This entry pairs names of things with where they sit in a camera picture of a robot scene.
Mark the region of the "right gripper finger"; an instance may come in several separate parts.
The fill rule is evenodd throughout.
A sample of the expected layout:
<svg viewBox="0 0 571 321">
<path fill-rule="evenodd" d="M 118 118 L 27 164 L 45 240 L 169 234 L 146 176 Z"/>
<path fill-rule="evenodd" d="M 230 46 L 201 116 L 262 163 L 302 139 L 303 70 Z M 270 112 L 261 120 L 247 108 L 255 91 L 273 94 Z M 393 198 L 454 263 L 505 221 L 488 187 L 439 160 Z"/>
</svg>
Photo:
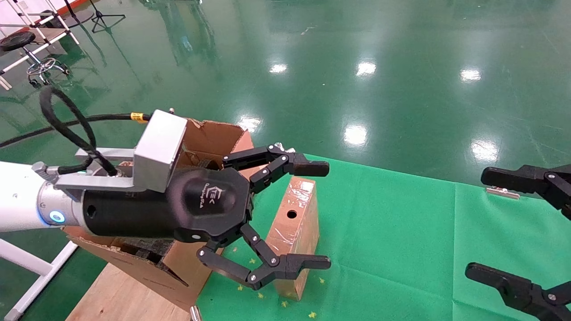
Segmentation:
<svg viewBox="0 0 571 321">
<path fill-rule="evenodd" d="M 517 170 L 487 167 L 481 174 L 481 182 L 520 193 L 536 193 L 567 219 L 571 218 L 571 170 L 570 165 L 550 169 L 523 165 Z"/>
<path fill-rule="evenodd" d="M 507 307 L 536 317 L 539 321 L 569 321 L 571 312 L 571 282 L 544 290 L 529 279 L 472 262 L 465 276 L 475 282 L 495 288 Z"/>
</svg>

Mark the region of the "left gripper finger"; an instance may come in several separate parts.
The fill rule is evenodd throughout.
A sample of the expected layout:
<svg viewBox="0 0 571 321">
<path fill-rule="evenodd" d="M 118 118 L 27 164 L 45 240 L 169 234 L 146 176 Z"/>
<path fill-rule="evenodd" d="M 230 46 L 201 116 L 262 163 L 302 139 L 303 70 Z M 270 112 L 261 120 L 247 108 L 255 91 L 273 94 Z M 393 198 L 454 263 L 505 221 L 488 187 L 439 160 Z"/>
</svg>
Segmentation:
<svg viewBox="0 0 571 321">
<path fill-rule="evenodd" d="M 223 172 L 234 170 L 240 172 L 262 166 L 253 173 L 249 181 L 249 191 L 259 193 L 284 175 L 303 177 L 326 177 L 330 172 L 330 163 L 314 161 L 299 152 L 285 152 L 275 145 L 251 148 L 241 152 L 233 152 L 223 157 Z"/>
<path fill-rule="evenodd" d="M 248 223 L 241 226 L 237 235 L 246 241 L 262 261 L 255 270 L 251 271 L 217 254 L 218 245 L 212 240 L 197 251 L 197 257 L 214 272 L 253 290 L 259 290 L 276 279 L 295 280 L 305 269 L 326 270 L 331 267 L 330 258 L 324 255 L 275 254 Z"/>
</svg>

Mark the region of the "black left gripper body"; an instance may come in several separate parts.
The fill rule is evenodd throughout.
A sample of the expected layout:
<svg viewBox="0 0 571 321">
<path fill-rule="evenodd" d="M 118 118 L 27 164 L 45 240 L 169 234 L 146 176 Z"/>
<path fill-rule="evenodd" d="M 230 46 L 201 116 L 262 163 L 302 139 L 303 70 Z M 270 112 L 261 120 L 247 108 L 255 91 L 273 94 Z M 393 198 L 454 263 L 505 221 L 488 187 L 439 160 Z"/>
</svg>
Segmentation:
<svg viewBox="0 0 571 321">
<path fill-rule="evenodd" d="M 165 192 L 85 191 L 94 235 L 230 244 L 252 217 L 250 181 L 230 168 L 176 170 Z"/>
</svg>

